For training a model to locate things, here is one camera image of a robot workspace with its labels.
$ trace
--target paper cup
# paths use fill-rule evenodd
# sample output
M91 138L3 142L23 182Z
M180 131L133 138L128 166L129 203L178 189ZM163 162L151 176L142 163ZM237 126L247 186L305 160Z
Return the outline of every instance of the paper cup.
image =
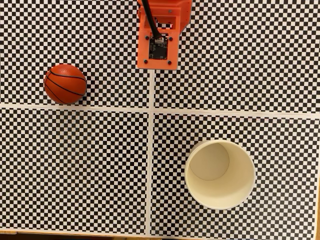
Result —
M231 209L251 194L255 165L239 145L226 140L197 143L186 162L185 183L193 198L210 209Z

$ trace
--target cup rim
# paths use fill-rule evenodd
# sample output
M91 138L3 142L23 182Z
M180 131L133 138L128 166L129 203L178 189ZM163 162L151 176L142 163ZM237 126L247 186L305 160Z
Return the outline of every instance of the cup rim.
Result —
M203 143L200 144L199 146L197 146L193 151L192 153L189 155L186 163L185 163L185 168L184 168L184 181L185 181L185 184L186 184L186 187L188 188L188 191L189 193L191 194L191 196L201 205L209 208L209 209L213 209L213 210L227 210L227 209L232 209L240 204L242 204L249 196L250 194L252 193L254 187L255 187L255 184L256 184L256 180L257 180L257 174L256 174L256 168L255 168L255 164L254 164L254 161L252 160L251 156L247 153L247 151L245 151L240 145L232 142L232 141L228 141L228 140L219 140L219 139L216 139L216 140L207 140L207 141L202 141ZM245 154L248 156L248 158L250 159L250 162L252 164L252 167L253 167L253 182L252 182L252 185L251 185L251 188L250 188L250 191L248 192L248 194L241 200L239 201L237 204L235 205L232 205L232 206L228 206L228 207L214 207L214 206L209 206L203 202L201 202L193 193L192 191L190 190L190 186L189 186L189 182L188 182L188 178L187 178L187 173L188 173L188 170L189 170L189 166L190 166L190 162L192 160L192 158L196 155L197 152L199 152L201 149L203 149L204 147L208 146L208 145L211 145L211 144L218 144L218 143L228 143L228 144L232 144L234 145L235 147L237 148L240 148L243 152L245 152Z

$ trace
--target basketball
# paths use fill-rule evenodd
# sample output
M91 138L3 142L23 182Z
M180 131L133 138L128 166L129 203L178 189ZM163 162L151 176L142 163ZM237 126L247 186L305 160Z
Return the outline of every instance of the basketball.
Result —
M87 81L75 66L61 64L51 68L44 77L46 94L58 104L74 104L87 91Z

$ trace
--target circuit board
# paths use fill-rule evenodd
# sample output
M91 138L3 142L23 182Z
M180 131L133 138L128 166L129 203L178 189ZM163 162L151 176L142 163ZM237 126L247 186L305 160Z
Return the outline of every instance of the circuit board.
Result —
M149 41L149 59L166 60L167 58L168 58L168 38L163 37L163 42L159 42L155 40L153 37L151 37Z

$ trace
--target black and white checkered mat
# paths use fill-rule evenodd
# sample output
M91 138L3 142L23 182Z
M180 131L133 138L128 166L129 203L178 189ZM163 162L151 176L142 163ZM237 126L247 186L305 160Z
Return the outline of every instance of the black and white checkered mat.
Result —
M136 68L136 0L44 2L0 2L0 230L314 239L318 1L194 0L177 71ZM76 107L44 93L62 63L87 78ZM207 139L254 160L240 206L210 210L186 189Z
M252 194L230 210L198 204L185 185L190 149L199 141L213 139L242 146L257 171ZM311 239L318 140L319 120L156 114L151 233L211 239Z

